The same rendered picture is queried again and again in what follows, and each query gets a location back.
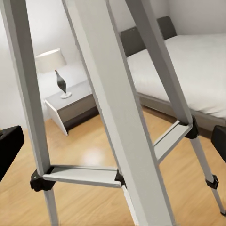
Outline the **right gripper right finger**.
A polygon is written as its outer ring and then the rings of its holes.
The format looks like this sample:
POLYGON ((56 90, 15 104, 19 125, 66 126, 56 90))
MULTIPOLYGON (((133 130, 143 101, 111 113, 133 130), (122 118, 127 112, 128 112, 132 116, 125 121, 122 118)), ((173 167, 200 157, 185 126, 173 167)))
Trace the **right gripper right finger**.
POLYGON ((210 141, 226 163, 226 127, 215 125, 210 141))

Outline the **camera tripod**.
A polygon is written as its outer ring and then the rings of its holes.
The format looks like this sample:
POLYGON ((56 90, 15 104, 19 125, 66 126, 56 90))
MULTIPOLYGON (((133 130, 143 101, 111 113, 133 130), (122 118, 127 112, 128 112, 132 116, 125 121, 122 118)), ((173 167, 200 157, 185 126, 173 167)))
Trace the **camera tripod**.
POLYGON ((26 0, 0 0, 0 11, 27 123, 36 170, 30 185, 43 190, 51 226, 59 226, 58 182, 122 189, 135 226, 177 226, 159 168, 189 138, 220 212, 212 175, 185 96, 149 0, 125 0, 178 121, 153 144, 109 0, 62 0, 117 167, 50 164, 26 0))

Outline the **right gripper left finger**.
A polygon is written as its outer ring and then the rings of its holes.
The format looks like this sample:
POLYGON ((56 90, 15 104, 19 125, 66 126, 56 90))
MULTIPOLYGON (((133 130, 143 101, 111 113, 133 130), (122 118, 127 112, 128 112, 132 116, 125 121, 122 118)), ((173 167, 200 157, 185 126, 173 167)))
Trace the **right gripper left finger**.
POLYGON ((19 125, 0 130, 0 181, 24 144, 23 130, 19 125))

